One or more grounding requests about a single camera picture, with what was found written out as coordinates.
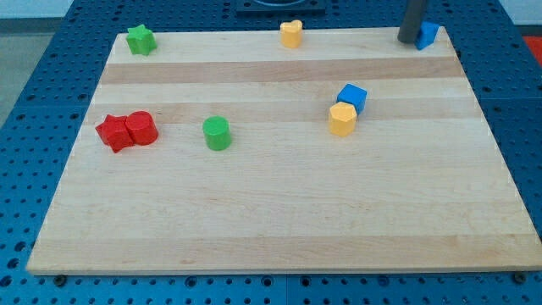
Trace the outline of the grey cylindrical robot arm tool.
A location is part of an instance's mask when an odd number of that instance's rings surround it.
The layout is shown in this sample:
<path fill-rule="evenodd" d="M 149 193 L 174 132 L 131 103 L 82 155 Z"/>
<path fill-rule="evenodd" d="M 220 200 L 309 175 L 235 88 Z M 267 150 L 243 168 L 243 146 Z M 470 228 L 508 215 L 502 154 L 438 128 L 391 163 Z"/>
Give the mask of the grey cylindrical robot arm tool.
<path fill-rule="evenodd" d="M 405 44 L 413 44 L 423 22 L 428 7 L 428 0 L 407 0 L 403 21 L 401 22 L 397 40 Z"/>

